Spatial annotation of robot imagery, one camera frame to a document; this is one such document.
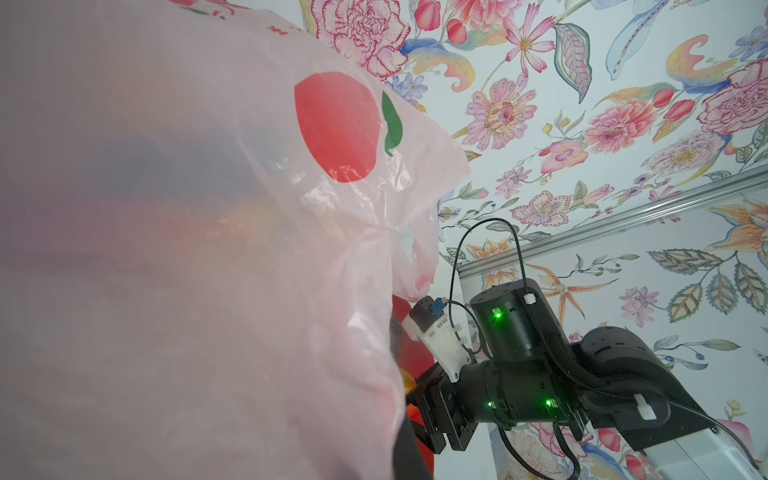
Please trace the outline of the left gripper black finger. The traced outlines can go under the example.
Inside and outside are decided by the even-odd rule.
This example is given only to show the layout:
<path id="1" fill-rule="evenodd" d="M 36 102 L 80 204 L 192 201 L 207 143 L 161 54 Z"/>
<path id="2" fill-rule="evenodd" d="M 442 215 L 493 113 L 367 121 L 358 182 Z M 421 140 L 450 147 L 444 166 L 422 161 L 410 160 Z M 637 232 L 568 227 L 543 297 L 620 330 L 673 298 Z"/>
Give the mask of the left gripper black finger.
<path id="1" fill-rule="evenodd" d="M 393 448 L 393 475 L 395 480 L 432 480 L 419 449 L 419 441 L 410 418 L 405 417 Z"/>

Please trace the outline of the pink plastic bag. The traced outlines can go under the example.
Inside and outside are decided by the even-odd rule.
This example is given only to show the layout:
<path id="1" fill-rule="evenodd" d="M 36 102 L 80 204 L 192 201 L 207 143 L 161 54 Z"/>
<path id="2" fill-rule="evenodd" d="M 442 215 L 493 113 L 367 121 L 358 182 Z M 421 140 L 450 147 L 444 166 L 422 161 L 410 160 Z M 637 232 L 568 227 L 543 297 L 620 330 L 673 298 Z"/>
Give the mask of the pink plastic bag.
<path id="1" fill-rule="evenodd" d="M 458 143 L 268 11 L 1 5 L 1 475 L 391 479 Z"/>

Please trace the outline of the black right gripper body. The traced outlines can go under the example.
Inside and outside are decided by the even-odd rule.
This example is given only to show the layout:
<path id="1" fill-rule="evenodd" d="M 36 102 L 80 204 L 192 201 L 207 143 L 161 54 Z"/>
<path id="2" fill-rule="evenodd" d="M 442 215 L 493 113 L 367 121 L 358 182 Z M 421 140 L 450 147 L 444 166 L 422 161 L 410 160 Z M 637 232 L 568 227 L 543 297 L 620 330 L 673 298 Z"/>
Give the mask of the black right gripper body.
<path id="1" fill-rule="evenodd" d="M 462 410 L 446 372 L 435 363 L 415 382 L 406 394 L 406 405 L 421 416 L 421 422 L 412 420 L 417 439 L 432 453 L 441 453 L 447 445 L 465 451 L 478 424 L 470 422 Z"/>

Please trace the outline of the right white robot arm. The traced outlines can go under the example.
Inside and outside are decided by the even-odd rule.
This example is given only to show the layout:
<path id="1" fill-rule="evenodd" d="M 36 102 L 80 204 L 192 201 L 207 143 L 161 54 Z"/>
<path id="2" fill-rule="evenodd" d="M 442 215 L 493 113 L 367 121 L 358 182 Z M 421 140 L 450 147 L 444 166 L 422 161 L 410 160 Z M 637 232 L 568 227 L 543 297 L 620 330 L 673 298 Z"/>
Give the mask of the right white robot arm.
<path id="1" fill-rule="evenodd" d="M 451 302 L 425 297 L 404 319 L 434 364 L 407 393 L 419 418 L 413 429 L 433 453 L 463 451 L 481 424 L 501 433 L 549 423 L 560 449 L 589 427 L 617 431 L 668 479 L 762 479 L 746 443 L 704 412 L 653 350 L 611 326 L 570 342 L 539 285 L 518 280 L 474 296 L 485 360 L 450 318 Z"/>

